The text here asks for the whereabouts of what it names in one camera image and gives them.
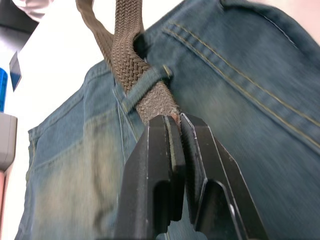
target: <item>blue object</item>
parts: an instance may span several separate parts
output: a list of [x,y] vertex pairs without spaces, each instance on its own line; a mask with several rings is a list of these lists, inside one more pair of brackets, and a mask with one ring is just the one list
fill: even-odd
[[0,68],[0,112],[5,109],[6,89],[7,89],[8,74]]

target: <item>seam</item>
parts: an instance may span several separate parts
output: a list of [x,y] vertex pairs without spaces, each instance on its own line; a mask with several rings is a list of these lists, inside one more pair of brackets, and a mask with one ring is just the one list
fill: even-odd
[[137,142],[138,142],[138,137],[137,137],[138,135],[137,135],[137,133],[136,133],[134,127],[133,127],[133,124],[132,124],[132,122],[131,122],[131,120],[130,120],[130,117],[128,116],[129,113],[128,113],[127,109],[126,109],[126,106],[125,106],[124,103],[120,100],[117,91],[116,91],[115,89],[113,89],[112,92],[113,92],[113,94],[115,95],[117,101],[119,102],[119,105],[122,106],[122,107],[125,109],[125,112],[124,112],[123,115],[125,116],[125,119],[127,120],[127,122],[130,124],[130,128],[131,128],[131,131],[132,131],[132,133],[133,133],[133,137],[134,137],[134,139],[135,139],[135,142],[137,143]]
[[120,109],[119,109],[119,106],[117,106],[118,108],[118,117],[119,117],[119,121],[120,121],[120,131],[121,131],[121,140],[122,140],[122,154],[123,154],[123,162],[126,161],[126,147],[125,147],[125,137],[124,137],[124,134],[125,134],[125,131],[124,131],[124,120],[122,118],[122,113],[120,112]]
[[[239,71],[238,69],[236,69],[233,65],[231,65],[226,59],[224,59],[219,53],[217,53],[214,49],[212,49],[209,45],[207,45],[204,41],[202,41],[198,36],[196,36],[195,34],[193,34],[192,32],[190,32],[189,30],[185,29],[183,26],[174,23],[174,22],[170,22],[170,24],[173,24],[179,28],[181,28],[182,30],[186,31],[187,33],[191,34],[195,39],[197,39],[200,43],[202,43],[204,46],[206,46],[211,52],[213,52],[216,56],[218,56],[221,60],[223,60],[230,68],[232,68],[233,70],[235,70],[238,74],[240,74],[241,76],[243,76],[246,80],[248,80],[250,83],[252,83],[253,85],[255,85],[256,87],[258,87],[259,89],[261,89],[263,92],[267,93],[269,96],[273,97],[275,100],[277,100],[279,103],[281,103],[282,105],[284,105],[285,107],[287,107],[288,109],[292,110],[293,112],[295,112],[296,114],[298,114],[299,116],[309,120],[310,122],[312,122],[313,124],[317,125],[318,127],[320,127],[320,122],[316,121],[315,119],[309,117],[308,115],[300,112],[299,110],[295,109],[294,107],[292,107],[291,105],[287,104],[286,102],[284,102],[283,100],[281,100],[280,98],[278,98],[277,96],[275,96],[273,93],[271,93],[270,91],[264,89],[263,87],[261,87],[259,84],[257,84],[255,81],[253,81],[251,78],[249,78],[248,76],[246,76],[244,73],[242,73],[241,71]],[[165,30],[175,34],[174,32],[170,31],[169,29],[165,28]]]
[[271,24],[273,24],[288,40],[290,43],[293,44],[293,46],[296,48],[296,49],[299,49],[297,47],[297,45],[294,43],[294,41],[291,40],[291,38],[285,33],[285,31],[283,31],[274,21],[272,21],[271,19],[267,18],[265,15],[262,15],[261,13],[259,12],[256,12],[257,14],[259,14],[260,16],[264,17],[266,20],[268,20]]
[[33,168],[33,165],[35,162],[35,153],[36,153],[35,140],[32,140],[31,144],[32,144],[32,162],[31,162],[31,165],[26,173],[26,178],[27,178],[28,182],[29,182],[29,178],[30,178],[30,172],[32,171],[32,168]]
[[105,112],[98,114],[98,115],[94,115],[94,116],[90,117],[89,119],[87,119],[86,121],[84,120],[83,127],[86,127],[88,124],[91,124],[92,122],[97,122],[98,124],[100,124],[101,122],[108,120],[110,118],[110,116],[108,116],[108,115],[110,115],[113,112],[116,112],[115,108],[111,108]]
[[27,203],[27,207],[28,207],[28,213],[27,213],[27,219],[26,219],[26,223],[25,225],[23,226],[23,228],[21,228],[21,236],[19,238],[19,240],[21,240],[23,238],[23,236],[26,234],[26,229],[29,227],[29,222],[30,222],[30,218],[31,218],[31,214],[30,214],[30,211],[31,211],[31,206],[30,206],[30,202],[31,202],[31,182],[28,182],[27,183],[27,186],[26,186],[26,191],[27,191],[27,187],[28,187],[28,184],[29,184],[29,192],[28,192],[28,203]]
[[168,231],[166,232],[166,235],[168,237],[168,240],[170,240],[170,236],[169,236],[169,232]]
[[169,71],[169,69],[167,68],[167,66],[166,66],[166,65],[163,65],[163,68],[164,68],[165,73],[166,73],[166,75],[168,76],[168,78],[170,78],[170,71]]
[[102,70],[101,72],[99,72],[99,73],[96,73],[96,74],[93,74],[92,73],[92,75],[91,76],[85,76],[84,77],[84,81],[83,81],[83,85],[84,86],[87,86],[89,83],[91,83],[93,80],[96,80],[97,78],[99,78],[99,77],[101,77],[101,76],[103,76],[103,75],[106,75],[106,74],[108,74],[108,73],[111,73],[111,71],[110,70]]
[[61,156],[68,154],[70,151],[72,151],[74,149],[74,147],[79,148],[80,144],[83,144],[83,139],[76,141],[74,144],[70,145],[67,149],[61,151],[60,153],[58,153],[57,155],[55,155],[54,157],[52,157],[48,161],[40,163],[38,166],[36,166],[31,171],[31,173],[35,174],[42,169],[50,169],[52,167],[57,166],[56,163],[63,164],[65,161],[61,161]]
[[126,161],[129,158],[129,146],[128,146],[128,141],[129,141],[129,133],[128,133],[128,127],[125,127],[125,137],[126,137],[126,144],[125,144],[125,149],[126,149],[126,153],[123,159],[123,162],[126,163]]
[[90,67],[84,76],[84,82],[86,82],[86,79],[94,79],[108,73],[111,73],[111,69],[108,63],[105,60],[102,60]]
[[[66,104],[66,106],[64,106],[64,104],[62,104],[58,109],[56,109],[53,113],[51,113],[50,116],[53,115],[54,118],[52,118],[50,121],[46,122],[46,120],[50,117],[50,116],[48,116],[48,118],[46,118],[42,123],[40,123],[39,126],[36,126],[35,128],[33,128],[31,130],[31,132],[32,132],[31,138],[33,140],[38,139],[49,127],[51,127],[52,125],[57,123],[58,120],[63,118],[65,115],[67,115],[84,98],[83,93],[79,93],[79,94],[80,94],[79,97],[75,97],[75,99],[73,99],[70,103]],[[58,112],[60,108],[64,109],[61,113]]]
[[292,124],[288,123],[287,121],[285,121],[283,118],[281,118],[280,116],[278,116],[275,112],[273,112],[270,108],[268,108],[267,106],[263,105],[260,101],[258,101],[254,96],[252,96],[249,92],[247,92],[246,90],[244,90],[240,85],[238,85],[235,81],[233,81],[230,77],[228,77],[227,75],[225,75],[216,65],[214,65],[206,56],[204,56],[201,52],[199,52],[197,49],[195,49],[189,42],[187,42],[184,38],[182,38],[181,36],[179,36],[178,34],[176,34],[175,32],[164,28],[164,30],[168,31],[171,34],[174,34],[177,38],[179,38],[181,41],[183,41],[185,44],[187,44],[188,46],[190,46],[195,52],[197,52],[202,58],[204,58],[212,67],[214,67],[224,78],[226,78],[227,80],[229,80],[232,84],[234,84],[239,90],[241,90],[241,92],[243,92],[246,96],[248,96],[250,99],[252,99],[254,102],[256,102],[259,106],[261,106],[262,108],[264,108],[267,112],[269,112],[270,114],[272,114],[274,117],[276,117],[278,120],[280,120],[283,124],[285,124],[287,127],[289,127],[290,129],[294,130],[296,133],[300,134],[301,136],[303,136],[304,138],[306,138],[307,140],[309,140],[311,143],[313,143],[314,145],[316,145],[318,148],[320,148],[320,143],[316,142],[315,140],[313,140],[311,137],[309,137],[308,135],[306,135],[305,133],[303,133],[302,131],[300,131],[299,129],[297,129],[295,126],[293,126]]

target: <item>stitching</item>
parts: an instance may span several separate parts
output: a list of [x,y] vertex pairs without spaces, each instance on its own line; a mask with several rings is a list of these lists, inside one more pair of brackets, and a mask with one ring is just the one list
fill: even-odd
[[240,85],[238,85],[235,81],[233,81],[231,78],[229,78],[227,75],[225,75],[216,65],[214,65],[206,56],[204,56],[201,52],[199,52],[197,49],[195,49],[189,42],[187,42],[185,39],[183,39],[181,36],[179,36],[178,34],[176,34],[175,32],[164,28],[164,30],[168,31],[169,33],[172,33],[173,35],[175,35],[177,38],[179,38],[181,41],[183,41],[185,44],[187,44],[188,46],[190,46],[194,51],[196,51],[201,57],[203,57],[211,66],[213,66],[224,78],[226,78],[227,80],[229,80],[231,83],[233,83],[239,90],[241,90],[245,95],[247,95],[250,99],[252,99],[253,101],[255,101],[259,106],[261,106],[262,108],[264,108],[267,112],[269,112],[270,114],[272,114],[273,116],[275,116],[278,120],[280,120],[282,123],[284,123],[287,127],[289,127],[290,129],[294,130],[296,133],[300,134],[301,136],[303,136],[304,138],[308,139],[311,143],[313,143],[314,145],[316,145],[318,148],[320,148],[320,143],[316,142],[315,140],[313,140],[311,137],[309,137],[308,135],[306,135],[305,133],[303,133],[302,131],[300,131],[299,129],[297,129],[295,126],[291,125],[290,123],[288,123],[287,121],[285,121],[283,118],[281,118],[280,116],[278,116],[275,112],[273,112],[270,108],[268,108],[267,106],[263,105],[261,102],[259,102],[254,96],[252,96],[249,92],[247,92],[246,90],[244,90]]
[[130,120],[130,117],[129,117],[129,115],[128,115],[129,113],[128,113],[127,109],[126,109],[126,106],[124,105],[124,102],[123,102],[123,101],[120,101],[119,95],[118,95],[118,93],[117,93],[117,91],[116,91],[115,89],[113,89],[112,92],[113,92],[114,96],[116,97],[117,101],[119,102],[119,105],[122,106],[122,109],[121,109],[122,112],[124,111],[123,108],[125,109],[126,112],[124,112],[123,115],[125,116],[125,119],[126,119],[126,120],[128,121],[128,123],[130,124],[130,127],[131,127],[131,130],[132,130],[132,133],[133,133],[133,137],[134,137],[134,139],[135,139],[135,142],[138,142],[138,135],[137,135],[137,133],[136,133],[134,127],[133,127],[133,124],[132,124],[131,120]]
[[264,91],[265,93],[267,93],[268,95],[270,95],[271,97],[273,97],[275,100],[277,100],[279,103],[281,103],[282,105],[284,105],[285,107],[289,108],[290,110],[294,111],[296,114],[298,114],[299,116],[309,120],[310,122],[312,122],[313,124],[317,125],[318,127],[320,127],[320,122],[314,120],[313,118],[309,117],[308,115],[300,112],[299,110],[295,109],[294,107],[292,107],[291,105],[287,104],[286,102],[284,102],[283,100],[279,99],[277,96],[275,96],[273,93],[271,93],[270,91],[264,89],[263,87],[261,87],[259,84],[257,84],[256,82],[254,82],[252,79],[250,79],[248,76],[246,76],[244,73],[242,73],[241,71],[239,71],[238,69],[236,69],[233,65],[231,65],[226,59],[224,59],[219,53],[217,53],[214,49],[212,49],[210,46],[208,46],[205,42],[203,42],[201,39],[199,39],[198,36],[196,36],[195,34],[193,34],[192,32],[190,32],[189,30],[185,29],[183,26],[174,23],[174,22],[170,22],[173,25],[176,25],[177,27],[183,29],[184,31],[186,31],[187,33],[191,34],[195,39],[197,39],[200,43],[202,43],[203,45],[205,45],[211,52],[213,52],[215,55],[217,55],[221,60],[223,60],[229,67],[231,67],[233,70],[235,70],[238,74],[240,74],[241,76],[243,76],[245,79],[247,79],[250,83],[252,83],[253,85],[255,85],[256,87],[258,87],[259,89],[261,89],[262,91]]
[[88,70],[87,74],[84,77],[84,81],[88,84],[93,79],[96,79],[108,73],[111,73],[111,70],[108,64],[104,60],[102,60]]
[[122,118],[122,113],[120,112],[119,105],[117,106],[118,109],[118,118],[120,121],[120,131],[121,131],[121,140],[122,140],[122,153],[123,153],[123,163],[126,161],[127,153],[126,153],[126,147],[125,147],[125,131],[124,131],[124,120]]
[[267,19],[270,23],[272,23],[289,41],[290,43],[293,44],[293,46],[298,49],[297,45],[290,39],[290,37],[275,23],[273,22],[271,19],[267,18],[266,16],[260,14],[257,12],[257,14],[259,14],[260,16],[264,17],[265,19]]
[[31,141],[32,143],[32,162],[31,165],[26,173],[26,177],[27,177],[27,181],[29,181],[30,178],[30,172],[32,171],[33,165],[34,165],[34,161],[35,161],[35,153],[36,153],[36,146],[35,146],[35,140]]
[[168,240],[170,240],[170,237],[169,237],[169,230],[164,234],[164,238],[165,238],[165,240],[167,240],[167,237],[168,237]]
[[72,101],[67,102],[66,105],[62,104],[58,109],[56,109],[50,117],[53,117],[49,121],[46,121],[46,119],[40,123],[39,126],[32,129],[32,139],[38,139],[43,132],[45,132],[49,127],[54,125],[57,121],[59,121],[61,118],[63,118],[67,113],[69,113],[78,103],[81,102],[81,100],[84,98],[83,92],[80,92],[81,89],[79,89],[75,94],[79,95],[76,96],[75,99],[72,99]]
[[81,144],[83,144],[83,139],[76,141],[74,144],[70,145],[67,149],[64,149],[63,151],[59,152],[57,155],[50,158],[49,160],[40,163],[32,170],[31,173],[35,174],[35,173],[41,171],[42,169],[50,169],[52,167],[56,167],[57,164],[59,164],[59,163],[60,164],[65,163],[65,161],[61,161],[61,159],[62,159],[61,156],[69,154],[70,151],[73,151],[75,148],[79,149]]
[[122,102],[122,106],[124,108],[124,111],[128,114],[129,113],[128,107],[127,107],[127,104],[124,101]]
[[87,119],[86,121],[84,121],[83,126],[86,127],[89,124],[91,124],[92,122],[96,122],[97,124],[101,124],[103,122],[106,122],[108,119],[111,118],[109,115],[112,113],[115,113],[115,112],[116,112],[116,109],[111,108],[105,112],[98,114],[98,115],[94,115],[94,116],[90,117],[89,119]]
[[165,70],[168,78],[170,78],[170,71],[169,71],[169,69],[167,68],[167,66],[166,66],[166,65],[163,65],[163,68],[164,68],[164,70]]
[[125,158],[123,160],[123,163],[126,163],[126,161],[129,158],[129,146],[128,146],[128,141],[129,141],[129,133],[128,133],[128,127],[125,126],[125,137],[126,137],[126,144],[125,144],[125,148],[126,148],[126,155]]

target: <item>denim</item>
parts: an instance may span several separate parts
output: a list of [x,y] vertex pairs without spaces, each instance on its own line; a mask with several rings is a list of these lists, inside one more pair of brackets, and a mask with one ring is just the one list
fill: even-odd
[[[237,161],[270,239],[320,238],[320,47],[282,11],[186,0],[138,36],[152,68],[125,95],[105,62],[29,131],[17,240],[112,238],[124,165],[144,126],[135,110],[165,81]],[[163,240],[205,240],[171,222]]]

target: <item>white surface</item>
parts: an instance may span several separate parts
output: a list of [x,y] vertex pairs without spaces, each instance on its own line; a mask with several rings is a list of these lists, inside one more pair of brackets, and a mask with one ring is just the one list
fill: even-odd
[[12,164],[16,148],[17,118],[0,112],[0,171]]
[[[144,0],[143,23],[148,28],[181,0]],[[319,12],[318,0],[265,0],[275,4],[320,40],[310,19]],[[95,0],[97,18],[113,33],[115,0]],[[56,0],[18,56],[22,79],[15,93],[8,84],[5,112],[18,118],[16,155],[7,187],[2,239],[13,240],[24,210],[29,165],[28,130],[40,124],[83,83],[86,72],[103,59],[95,39],[78,13],[75,0]]]

